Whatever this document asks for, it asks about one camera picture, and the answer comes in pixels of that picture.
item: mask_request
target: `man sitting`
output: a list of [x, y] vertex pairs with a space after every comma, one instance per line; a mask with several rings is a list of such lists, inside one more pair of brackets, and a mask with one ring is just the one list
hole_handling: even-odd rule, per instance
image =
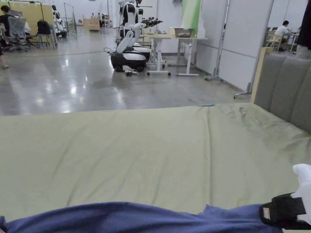
[[289, 25], [289, 21], [285, 20], [283, 25], [278, 27], [278, 29], [274, 33], [275, 40], [281, 40], [279, 51], [283, 52], [283, 47], [288, 43], [288, 38], [290, 35], [290, 31], [288, 31], [287, 26]]
[[0, 23], [3, 23], [5, 26], [5, 35], [6, 36], [10, 36], [10, 25], [9, 25], [9, 20], [8, 17], [14, 17], [12, 15], [9, 14], [10, 8], [8, 6], [2, 6], [1, 7], [1, 11], [4, 13], [4, 15], [0, 16]]
[[[5, 6], [5, 5], [2, 6], [2, 7], [1, 7], [1, 10], [2, 10], [2, 12], [4, 13], [4, 15], [1, 15], [1, 16], [0, 16], [0, 23], [3, 23], [4, 26], [5, 26], [5, 30], [6, 30], [5, 35], [6, 35], [7, 37], [10, 37], [10, 24], [9, 24], [8, 18], [9, 18], [9, 17], [16, 17], [16, 18], [18, 18], [18, 16], [10, 15], [10, 14], [9, 14], [9, 11], [10, 11], [11, 9], [10, 9], [8, 6]], [[29, 27], [29, 25], [28, 25], [27, 22], [25, 23], [25, 34], [26, 34], [26, 35], [30, 35], [30, 27]]]

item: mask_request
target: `black strap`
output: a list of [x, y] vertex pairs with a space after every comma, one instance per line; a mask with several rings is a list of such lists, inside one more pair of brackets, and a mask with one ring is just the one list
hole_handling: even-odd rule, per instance
[[297, 215], [306, 214], [302, 198], [292, 198], [291, 194], [274, 197], [259, 210], [263, 223], [287, 230], [311, 230], [311, 225], [297, 220]]

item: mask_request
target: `polished floor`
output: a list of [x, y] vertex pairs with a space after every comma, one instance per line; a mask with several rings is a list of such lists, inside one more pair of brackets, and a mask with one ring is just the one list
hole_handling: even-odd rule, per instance
[[247, 102], [234, 100], [237, 93], [219, 81], [146, 72], [126, 77], [114, 72], [105, 47], [114, 49], [115, 30], [83, 33], [52, 47], [5, 53], [10, 65], [0, 70], [0, 115], [52, 114], [80, 111], [164, 108], [208, 103]]

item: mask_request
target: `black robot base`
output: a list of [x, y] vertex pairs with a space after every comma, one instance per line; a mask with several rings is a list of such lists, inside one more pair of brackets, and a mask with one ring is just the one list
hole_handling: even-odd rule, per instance
[[136, 51], [111, 54], [111, 64], [115, 71], [123, 72], [123, 66], [142, 72], [146, 67], [146, 57]]

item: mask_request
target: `blue fabric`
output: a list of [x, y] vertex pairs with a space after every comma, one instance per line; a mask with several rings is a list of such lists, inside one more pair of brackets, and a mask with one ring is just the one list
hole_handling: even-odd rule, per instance
[[216, 233], [282, 232], [263, 224], [260, 205], [232, 210], [206, 206], [193, 215], [153, 206], [119, 202], [82, 205], [14, 220], [0, 225], [8, 233]]

